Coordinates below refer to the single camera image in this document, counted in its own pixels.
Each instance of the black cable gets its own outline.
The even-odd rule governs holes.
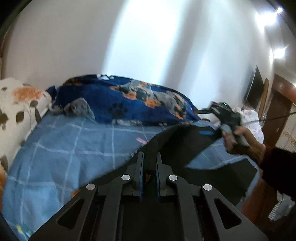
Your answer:
[[[296,114],[296,112],[292,112],[288,115],[283,115],[283,116],[279,116],[279,117],[275,117],[275,118],[270,118],[270,119],[262,119],[262,120],[253,120],[253,121],[249,121],[249,122],[246,122],[244,124],[242,124],[243,126],[247,125],[247,124],[251,124],[251,123],[254,123],[254,122],[261,122],[261,121],[273,121],[273,120],[276,120],[276,119],[281,119],[281,118],[285,118],[285,117],[288,117],[290,115],[294,115]]]

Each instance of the blue blanket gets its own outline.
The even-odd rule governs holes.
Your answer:
[[[216,128],[202,120],[194,124]],[[17,154],[8,173],[3,194],[5,219],[20,240],[28,240],[70,200],[73,191],[121,166],[163,129],[46,115]],[[216,169],[244,158],[228,154],[223,140],[219,139],[194,158],[188,168]],[[259,173],[246,196],[258,179]]]
[[[198,121],[196,107],[183,94],[159,85],[118,76],[84,75],[67,80],[55,105],[84,98],[99,123],[133,121],[145,126]]]

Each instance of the paw print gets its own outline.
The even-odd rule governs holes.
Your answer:
[[[122,119],[127,112],[128,109],[123,106],[123,103],[114,103],[108,108],[108,113],[111,114],[112,119]]]

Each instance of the person's hand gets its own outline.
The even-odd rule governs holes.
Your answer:
[[[248,155],[253,161],[255,161],[258,165],[263,160],[265,153],[265,146],[260,144],[253,134],[249,131],[249,129],[245,127],[237,127],[237,129],[233,132],[234,135],[243,135],[250,147],[245,147],[238,145],[233,139],[232,135],[227,134],[225,131],[222,132],[222,135],[225,139],[225,148],[230,154],[237,155]]]

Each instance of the black sleeve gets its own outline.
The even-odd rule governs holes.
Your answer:
[[[296,197],[296,153],[266,147],[260,168],[263,179],[280,193]]]

